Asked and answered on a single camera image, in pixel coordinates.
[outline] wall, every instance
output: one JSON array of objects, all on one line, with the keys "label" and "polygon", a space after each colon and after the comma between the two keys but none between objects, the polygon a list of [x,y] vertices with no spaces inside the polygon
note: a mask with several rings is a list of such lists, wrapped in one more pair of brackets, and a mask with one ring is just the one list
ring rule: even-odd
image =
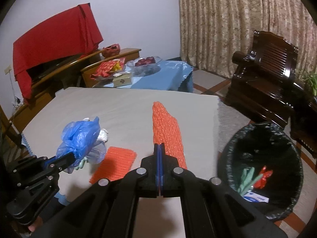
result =
[{"label": "wall", "polygon": [[[163,59],[180,55],[179,0],[16,0],[0,25],[0,104],[12,114],[13,92],[4,69],[12,65],[13,42],[41,21],[81,3],[91,4],[104,41],[141,48],[141,56]],[[21,96],[17,82],[15,95]]]}]

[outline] potted plant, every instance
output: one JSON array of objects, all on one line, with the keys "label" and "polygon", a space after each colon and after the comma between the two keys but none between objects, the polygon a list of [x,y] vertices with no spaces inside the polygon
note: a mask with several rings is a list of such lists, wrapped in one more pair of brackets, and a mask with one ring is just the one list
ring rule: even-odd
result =
[{"label": "potted plant", "polygon": [[306,95],[317,103],[317,73],[303,72],[303,81]]}]

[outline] silver screw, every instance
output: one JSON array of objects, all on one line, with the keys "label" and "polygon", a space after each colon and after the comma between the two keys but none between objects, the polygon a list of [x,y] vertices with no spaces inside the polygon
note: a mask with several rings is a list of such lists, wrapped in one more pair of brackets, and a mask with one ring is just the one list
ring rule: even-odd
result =
[{"label": "silver screw", "polygon": [[182,168],[180,168],[180,167],[175,167],[173,171],[176,174],[181,174],[182,172],[184,172],[184,170]]},{"label": "silver screw", "polygon": [[212,177],[210,179],[211,183],[214,184],[214,185],[219,185],[221,184],[221,180],[218,178],[218,177]]},{"label": "silver screw", "polygon": [[108,185],[108,183],[109,183],[109,180],[108,179],[100,179],[99,181],[98,181],[98,184],[100,185],[100,186],[107,186]]},{"label": "silver screw", "polygon": [[143,174],[146,173],[146,169],[143,168],[143,167],[140,167],[140,168],[137,169],[137,173],[138,173],[139,175],[143,175]]}]

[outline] beige curtain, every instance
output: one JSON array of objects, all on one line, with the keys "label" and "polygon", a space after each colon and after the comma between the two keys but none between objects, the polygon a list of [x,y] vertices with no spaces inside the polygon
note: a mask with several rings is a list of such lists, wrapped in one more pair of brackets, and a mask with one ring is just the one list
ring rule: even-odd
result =
[{"label": "beige curtain", "polygon": [[181,58],[232,77],[235,51],[247,52],[253,31],[271,31],[299,48],[298,70],[317,72],[317,27],[300,0],[180,0]]}]

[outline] trash can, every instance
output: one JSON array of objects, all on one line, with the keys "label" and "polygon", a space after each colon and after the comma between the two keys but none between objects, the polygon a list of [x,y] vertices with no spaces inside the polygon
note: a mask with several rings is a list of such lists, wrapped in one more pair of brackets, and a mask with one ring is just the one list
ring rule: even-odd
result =
[{"label": "trash can", "polygon": [[258,174],[263,166],[273,170],[263,189],[252,192],[269,198],[269,202],[248,202],[275,222],[286,218],[298,201],[303,184],[300,151],[277,124],[248,124],[227,143],[218,161],[218,177],[235,191],[242,171],[254,167]]}]

